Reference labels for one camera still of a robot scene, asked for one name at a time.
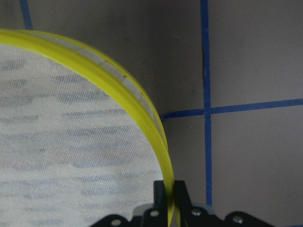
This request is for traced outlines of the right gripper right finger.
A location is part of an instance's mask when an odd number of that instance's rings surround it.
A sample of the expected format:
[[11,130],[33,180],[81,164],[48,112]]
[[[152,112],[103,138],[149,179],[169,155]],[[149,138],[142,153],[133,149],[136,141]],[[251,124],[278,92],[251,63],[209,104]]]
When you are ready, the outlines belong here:
[[188,210],[192,207],[191,199],[184,181],[176,180],[174,182],[174,201],[180,210]]

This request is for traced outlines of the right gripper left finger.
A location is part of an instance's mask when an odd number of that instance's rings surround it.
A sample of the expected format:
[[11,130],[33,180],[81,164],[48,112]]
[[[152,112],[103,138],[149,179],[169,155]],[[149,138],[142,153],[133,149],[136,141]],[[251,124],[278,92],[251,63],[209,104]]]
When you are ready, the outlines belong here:
[[168,200],[163,181],[153,182],[153,204],[155,208],[167,208]]

